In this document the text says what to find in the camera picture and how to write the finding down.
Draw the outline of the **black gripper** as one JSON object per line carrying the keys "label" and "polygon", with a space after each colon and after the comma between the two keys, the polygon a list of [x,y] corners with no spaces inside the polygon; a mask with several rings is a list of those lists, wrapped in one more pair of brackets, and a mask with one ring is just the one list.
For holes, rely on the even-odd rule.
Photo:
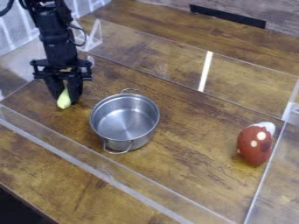
{"label": "black gripper", "polygon": [[92,63],[84,59],[76,59],[69,65],[53,66],[48,63],[46,59],[33,59],[30,61],[30,66],[33,68],[32,75],[34,79],[45,79],[50,76],[58,78],[45,79],[45,85],[54,100],[58,99],[64,90],[62,80],[68,79],[66,88],[69,100],[70,103],[74,104],[82,92],[81,81],[90,81],[93,78],[90,71]]}

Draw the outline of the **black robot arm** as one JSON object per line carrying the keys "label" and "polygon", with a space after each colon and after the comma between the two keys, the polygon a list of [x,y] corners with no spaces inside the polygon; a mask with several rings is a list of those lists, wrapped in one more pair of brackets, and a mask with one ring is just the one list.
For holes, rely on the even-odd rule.
{"label": "black robot arm", "polygon": [[80,59],[70,24],[72,16],[64,0],[18,0],[38,29],[45,59],[33,59],[33,78],[41,79],[50,95],[58,99],[64,90],[74,104],[82,93],[82,81],[92,80],[92,63]]}

